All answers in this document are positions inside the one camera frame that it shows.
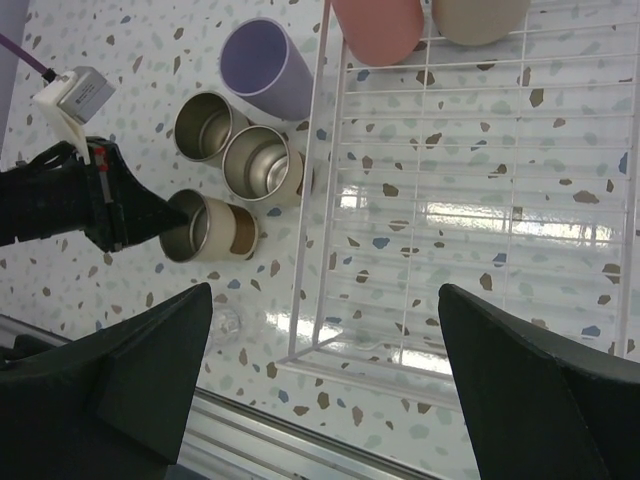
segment beige cup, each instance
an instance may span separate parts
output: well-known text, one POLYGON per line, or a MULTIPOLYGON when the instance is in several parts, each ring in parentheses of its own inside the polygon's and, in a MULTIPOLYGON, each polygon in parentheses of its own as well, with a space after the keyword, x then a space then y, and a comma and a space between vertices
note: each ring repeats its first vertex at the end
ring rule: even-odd
POLYGON ((258 222, 247 210, 195 190, 181 190, 169 205, 189 216, 189 223, 160 234, 160 246, 170 260, 215 262, 246 260, 258 243, 258 222))
POLYGON ((178 152, 192 162, 222 166, 225 148, 249 120, 214 92, 197 93, 178 112, 173 139, 178 152))
POLYGON ((438 31, 460 45, 477 46, 501 39, 522 21, 531 0, 432 0, 438 31))
POLYGON ((303 174, 300 152, 273 128, 259 125, 236 135, 222 160, 227 187, 246 202, 299 205, 303 174))

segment wire rack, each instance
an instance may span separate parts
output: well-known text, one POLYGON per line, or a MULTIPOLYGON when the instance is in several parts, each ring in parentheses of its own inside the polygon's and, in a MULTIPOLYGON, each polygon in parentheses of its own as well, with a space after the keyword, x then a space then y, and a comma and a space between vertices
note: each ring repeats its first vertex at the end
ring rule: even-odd
POLYGON ((437 313, 447 282, 624 356, 638 1, 534 1, 478 48, 425 11, 414 52, 380 68, 351 56, 328 3, 281 365, 459 408, 437 313))

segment overturned cup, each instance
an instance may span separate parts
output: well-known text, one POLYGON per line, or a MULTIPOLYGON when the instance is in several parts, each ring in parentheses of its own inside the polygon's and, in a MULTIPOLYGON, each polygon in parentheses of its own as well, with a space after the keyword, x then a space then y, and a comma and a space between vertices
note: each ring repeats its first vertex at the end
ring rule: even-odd
POLYGON ((276 130, 260 125, 233 137, 222 160, 224 182, 246 202, 299 205, 303 175, 300 152, 276 130))
POLYGON ((178 112, 173 138, 187 159, 220 168, 229 141, 248 126, 247 117, 224 97, 202 92, 187 100, 178 112))
POLYGON ((189 216, 189 223, 160 234, 160 246, 170 260, 214 262, 246 260, 258 243, 258 223, 244 208, 181 190, 169 205, 189 216))

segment purple cup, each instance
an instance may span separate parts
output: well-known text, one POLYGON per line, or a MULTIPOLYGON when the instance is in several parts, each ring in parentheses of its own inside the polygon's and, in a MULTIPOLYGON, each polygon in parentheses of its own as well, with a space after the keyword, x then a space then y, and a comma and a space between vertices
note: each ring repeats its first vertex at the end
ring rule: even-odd
POLYGON ((244 22, 227 37, 220 73, 230 91, 274 117, 309 117, 313 77, 282 25, 270 18, 244 22))

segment cup rim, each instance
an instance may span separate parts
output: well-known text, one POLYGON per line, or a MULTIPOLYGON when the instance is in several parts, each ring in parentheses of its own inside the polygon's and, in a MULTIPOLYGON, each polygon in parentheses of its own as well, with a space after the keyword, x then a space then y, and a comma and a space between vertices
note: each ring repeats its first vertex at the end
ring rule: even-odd
POLYGON ((233 120, 234 120, 233 117, 234 117, 233 107, 231 106, 229 101, 226 98, 224 98, 224 96, 222 96, 218 92, 214 92, 213 90, 203 90, 202 92, 196 92, 193 95, 191 95, 189 98, 187 98, 182 103, 182 106, 180 107, 180 110, 178 110, 178 113, 176 113, 176 116, 175 116, 174 121, 173 121, 173 135, 172 135, 173 136, 173 145, 176 147, 176 150, 178 151, 178 153, 182 157, 184 157, 187 160, 189 160, 190 162, 196 162, 196 163, 208 162, 211 159, 215 158, 216 155, 220 155, 221 153, 223 153, 225 151, 225 149, 227 148, 227 145, 229 144, 229 141, 231 140, 231 132, 233 131, 233 120), (212 153, 211 155, 206 156, 206 157, 202 157, 202 158, 193 158, 193 157, 190 157, 189 155, 185 154, 182 151, 182 149, 178 146, 178 140, 177 140, 177 137, 176 137, 176 125, 178 124, 178 117, 180 117, 180 114, 182 113, 182 110, 184 110, 184 107, 187 105, 187 103, 189 103, 194 98, 199 97, 200 95, 213 95, 214 97, 218 97, 220 100, 222 100, 224 102, 225 106, 227 107, 227 111, 229 112, 229 131, 227 132, 227 134, 224 137, 224 142, 222 142, 222 146, 218 150, 216 150, 215 153, 212 153))
POLYGON ((245 134, 246 132, 250 131, 250 130, 255 130, 255 129, 262 129, 262 130, 269 130, 272 133, 275 133, 278 138, 280 139, 280 141, 282 142, 282 144, 284 145, 285 151, 287 152, 287 168, 285 170, 285 178, 289 173, 289 169, 291 167, 291 148, 289 147, 289 142, 287 142, 286 138, 284 138, 284 136, 278 132, 275 128, 273 127, 268 127, 266 125, 251 125, 250 127, 245 128, 244 130, 238 132, 229 142, 229 144, 227 145, 227 148, 224 151, 224 155, 222 156, 222 179, 224 180, 224 184, 225 186, 229 189, 229 191, 231 193, 233 193, 236 197, 238 197, 240 200, 245 201, 245 202, 261 202, 263 200, 266 200, 267 198, 272 197, 273 195, 275 195, 281 188, 282 185, 284 184, 284 180, 280 183, 280 185, 278 185, 276 188, 274 188, 272 191, 270 191, 269 193, 267 193, 266 195, 262 196, 262 197, 256 197, 256 198, 247 198, 244 197, 243 195, 240 195, 239 193, 237 193, 232 187, 231 185, 229 185, 229 182, 227 181, 227 175, 225 172, 225 165, 227 163, 227 160, 229 159, 229 151, 231 150, 231 147, 233 146, 233 144, 238 140, 238 138, 245 134))
POLYGON ((161 233, 158 237, 160 239, 160 248, 162 249, 162 253, 164 253, 165 257, 167 257, 169 260, 171 260, 174 263, 187 263, 187 262, 191 262, 193 261, 195 258, 198 257, 198 255, 200 255, 200 253, 202 252, 202 250, 204 249, 205 244, 207 243, 207 239, 209 238, 209 233, 211 231, 211 210, 209 208, 209 203, 206 200, 206 197, 204 195, 202 195, 200 192, 198 192, 197 190, 193 190, 191 188, 185 188, 184 190, 178 190, 176 193, 174 193, 173 195, 171 195, 171 197, 169 198, 169 202, 175 198, 176 196, 180 195, 180 194, 194 194, 198 197, 198 199, 202 202, 202 205, 204 206, 205 212, 206 212, 206 216, 207 216, 207 231, 204 235, 204 238, 202 240, 202 243, 200 244, 200 246, 198 247, 198 249, 193 249, 191 248, 193 245, 191 244, 191 235, 192 235, 192 230, 193 230, 193 225, 192 222, 196 219, 196 215, 197 212, 200 210, 200 208, 196 209, 196 214, 194 214, 193 218, 189 218, 189 223, 187 225, 183 225, 182 227, 179 228, 187 228, 188 230, 188 237, 189 237, 189 244, 190 244, 190 248, 193 251, 193 253, 191 255, 189 255, 187 258, 185 258, 184 260, 176 260, 175 258, 172 258, 169 256, 169 254, 167 253, 167 249, 165 248, 165 239, 163 237, 163 234, 161 233))
POLYGON ((244 22, 242 22, 240 25, 238 25, 229 35, 227 35, 227 38, 225 38, 223 44, 222 44, 222 48, 220 49, 220 59, 218 60, 218 70, 220 71, 220 78, 222 80, 222 83, 224 84, 224 86, 234 95, 237 95, 240 98, 251 98, 251 97, 255 97, 258 96, 264 92, 266 92, 267 90, 269 90, 271 87, 273 87, 273 85, 280 80, 280 78, 282 77, 282 73, 284 72, 287 63, 289 62, 289 57, 291 56, 291 41, 289 40, 289 35, 287 34, 287 31, 284 29, 284 27, 276 22, 275 20, 273 20, 272 18, 268 18, 268 17, 256 17, 256 18, 252 18, 249 20, 246 20, 244 22), (271 23, 272 25, 275 25, 276 27, 278 27, 278 30, 280 30, 280 33, 282 34, 282 37, 284 38, 284 43, 286 45, 286 53, 284 56, 284 60, 282 62, 282 65, 280 66, 280 70, 278 71, 277 75, 273 78, 273 80, 271 82, 269 82, 268 85, 264 86, 263 88, 261 88, 260 90, 256 90, 255 92, 251 92, 251 93, 241 93, 238 92, 237 90, 231 88, 231 86, 227 83, 227 81, 224 78, 224 73, 222 72, 222 56, 224 55, 224 51, 227 48, 227 44, 229 43, 229 40, 231 40, 231 37, 233 37, 236 33, 238 33, 243 27, 251 24, 251 23, 255 23, 255 22, 268 22, 271 23))

